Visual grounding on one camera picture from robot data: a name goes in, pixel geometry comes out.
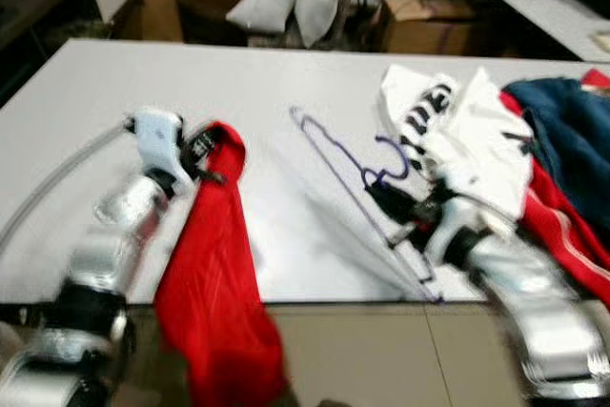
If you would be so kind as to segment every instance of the red towel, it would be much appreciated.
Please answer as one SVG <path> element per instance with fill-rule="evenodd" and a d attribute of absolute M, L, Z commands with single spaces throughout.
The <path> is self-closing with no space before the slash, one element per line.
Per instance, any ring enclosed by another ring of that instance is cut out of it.
<path fill-rule="evenodd" d="M 515 98 L 503 93 L 501 100 L 521 116 Z M 610 308 L 610 254 L 536 160 L 532 172 L 521 223 L 566 271 Z"/>
<path fill-rule="evenodd" d="M 155 297 L 167 341 L 189 364 L 193 405 L 263 405 L 287 388 L 279 334 L 261 304 L 237 179 L 241 138 L 221 134 Z"/>

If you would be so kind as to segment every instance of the white pillow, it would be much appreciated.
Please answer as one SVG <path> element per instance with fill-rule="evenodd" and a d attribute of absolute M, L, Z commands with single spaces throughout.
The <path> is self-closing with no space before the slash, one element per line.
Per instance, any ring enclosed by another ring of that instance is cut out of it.
<path fill-rule="evenodd" d="M 282 33 L 295 0 L 240 0 L 227 13 L 227 21 L 244 31 Z"/>
<path fill-rule="evenodd" d="M 310 48 L 333 25 L 338 0 L 296 0 L 295 16 L 305 48 Z"/>

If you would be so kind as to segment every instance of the blue garment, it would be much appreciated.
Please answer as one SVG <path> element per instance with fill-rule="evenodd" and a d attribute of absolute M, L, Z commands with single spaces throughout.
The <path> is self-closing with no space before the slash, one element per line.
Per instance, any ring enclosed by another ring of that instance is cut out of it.
<path fill-rule="evenodd" d="M 542 167 L 598 233 L 610 237 L 610 98 L 567 78 L 508 85 L 537 135 Z"/>

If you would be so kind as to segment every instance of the white table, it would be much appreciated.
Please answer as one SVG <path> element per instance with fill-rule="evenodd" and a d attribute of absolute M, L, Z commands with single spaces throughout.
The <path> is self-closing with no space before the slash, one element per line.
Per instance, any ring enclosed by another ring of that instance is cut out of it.
<path fill-rule="evenodd" d="M 591 35 L 610 31 L 610 20 L 579 0 L 502 0 L 583 61 L 610 63 L 610 52 Z"/>
<path fill-rule="evenodd" d="M 243 136 L 248 159 L 240 191 L 264 300 L 399 299 L 405 294 L 392 270 L 375 258 L 389 252 L 288 115 L 288 108 L 298 105 L 364 163 L 375 168 L 396 164 L 395 153 L 373 141 L 378 132 L 373 106 L 391 63 L 426 73 L 444 71 L 461 81 L 482 65 L 499 85 L 522 77 L 578 77 L 590 67 L 70 41 L 0 111 L 0 227 L 68 155 L 126 112 L 153 105 L 181 113 L 192 127 L 224 120 Z M 610 72 L 610 66 L 600 68 Z M 356 189 L 356 172 L 335 158 Z M 0 302 L 52 298 L 71 247 L 92 221 L 92 204 L 122 177 L 136 173 L 139 164 L 134 142 L 125 135 L 46 197 L 0 258 Z M 366 200 L 364 192 L 360 195 Z M 189 205 L 188 199 L 176 203 L 146 252 L 131 302 L 152 300 Z M 447 299 L 480 298 L 454 271 L 441 268 L 438 274 Z"/>

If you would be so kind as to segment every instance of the blue object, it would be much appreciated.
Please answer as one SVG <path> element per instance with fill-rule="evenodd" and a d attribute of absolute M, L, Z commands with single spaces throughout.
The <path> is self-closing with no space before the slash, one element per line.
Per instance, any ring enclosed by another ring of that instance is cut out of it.
<path fill-rule="evenodd" d="M 544 170 L 600 238 L 610 241 L 610 98 L 567 78 L 519 81 L 504 90 L 536 131 Z"/>

